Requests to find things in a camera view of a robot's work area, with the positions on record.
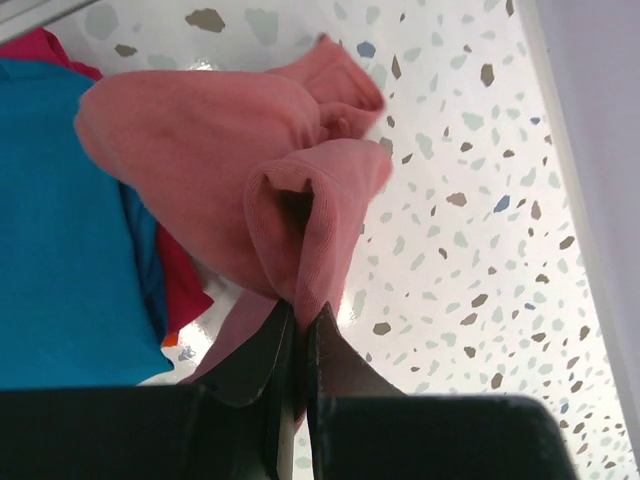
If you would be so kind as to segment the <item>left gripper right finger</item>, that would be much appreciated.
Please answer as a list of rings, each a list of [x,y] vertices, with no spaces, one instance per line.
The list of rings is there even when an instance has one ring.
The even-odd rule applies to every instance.
[[[380,417],[404,394],[375,371],[339,331],[330,305],[309,330],[307,420],[316,479],[346,478],[391,443]]]

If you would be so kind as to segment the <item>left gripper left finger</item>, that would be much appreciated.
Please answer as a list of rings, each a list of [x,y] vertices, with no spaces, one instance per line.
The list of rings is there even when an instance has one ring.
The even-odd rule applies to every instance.
[[[295,320],[280,301],[261,328],[198,379],[196,479],[290,479],[295,430]]]

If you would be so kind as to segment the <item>salmon pink t shirt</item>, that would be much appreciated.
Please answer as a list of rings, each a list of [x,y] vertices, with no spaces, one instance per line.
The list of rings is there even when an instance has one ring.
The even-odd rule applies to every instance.
[[[388,151],[367,137],[384,108],[327,35],[265,72],[127,72],[82,95],[74,126],[88,157],[242,291],[196,377],[279,300],[300,338],[324,307],[339,308],[367,208],[392,172]]]

